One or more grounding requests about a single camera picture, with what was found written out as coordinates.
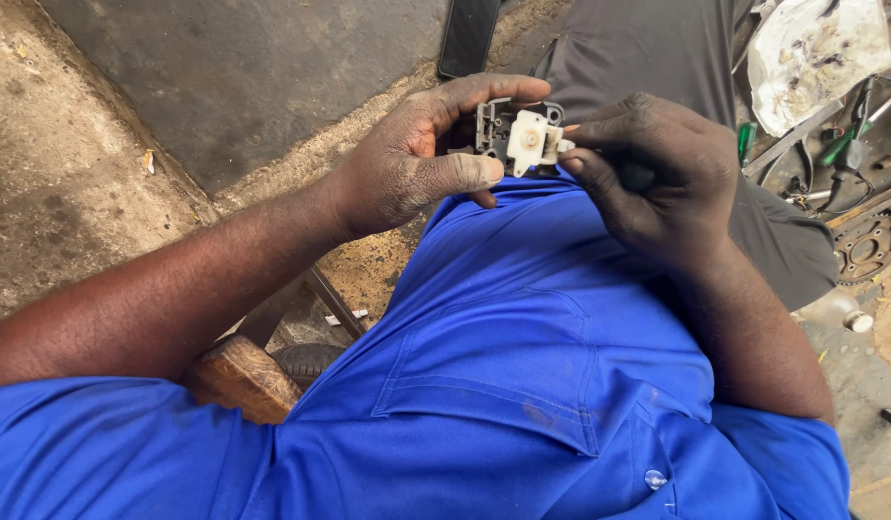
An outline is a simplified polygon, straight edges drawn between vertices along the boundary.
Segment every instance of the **black tire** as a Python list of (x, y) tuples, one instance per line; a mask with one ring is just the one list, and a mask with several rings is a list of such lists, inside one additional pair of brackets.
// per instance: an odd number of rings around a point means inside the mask
[(301, 388), (306, 390), (346, 349), (322, 343), (301, 343), (270, 355)]

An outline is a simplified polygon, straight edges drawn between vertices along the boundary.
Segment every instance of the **gray trousers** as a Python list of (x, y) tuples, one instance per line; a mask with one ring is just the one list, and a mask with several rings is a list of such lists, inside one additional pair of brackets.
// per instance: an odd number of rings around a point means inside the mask
[[(752, 0), (575, 0), (533, 75), (574, 124), (635, 91), (735, 129), (731, 44)], [(740, 177), (731, 237), (790, 311), (838, 279), (827, 226)]]

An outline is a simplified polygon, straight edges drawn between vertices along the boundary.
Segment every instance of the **dirty hand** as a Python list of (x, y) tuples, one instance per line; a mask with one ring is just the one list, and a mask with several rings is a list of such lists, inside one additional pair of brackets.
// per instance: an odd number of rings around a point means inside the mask
[(349, 240), (391, 230), (446, 196), (469, 194), (485, 209), (497, 206), (487, 190), (503, 179), (504, 166), (486, 156), (435, 156), (436, 140), (478, 103), (499, 97), (536, 103), (548, 83), (526, 76), (476, 74), (410, 96), (384, 117), (324, 178)]
[[(679, 104), (645, 93), (600, 109), (565, 139), (558, 159), (600, 210), (606, 228), (633, 253), (677, 272), (705, 268), (725, 251), (738, 182), (735, 133)], [(655, 171), (640, 193), (622, 187), (601, 153), (636, 157)]]

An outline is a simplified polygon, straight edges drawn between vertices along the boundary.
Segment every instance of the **blue shirt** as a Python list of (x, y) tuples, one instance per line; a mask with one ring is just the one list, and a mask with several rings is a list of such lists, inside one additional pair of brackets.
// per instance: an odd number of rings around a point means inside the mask
[(670, 283), (571, 178), (495, 192), (444, 201), (284, 424), (160, 379), (0, 388), (0, 520), (847, 517), (832, 428), (712, 403)]

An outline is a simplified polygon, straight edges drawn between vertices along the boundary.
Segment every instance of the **smartphone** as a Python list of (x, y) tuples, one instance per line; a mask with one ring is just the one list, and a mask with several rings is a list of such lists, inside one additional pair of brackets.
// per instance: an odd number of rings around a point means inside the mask
[(500, 0), (452, 0), (445, 23), (439, 75), (463, 78), (485, 70)]

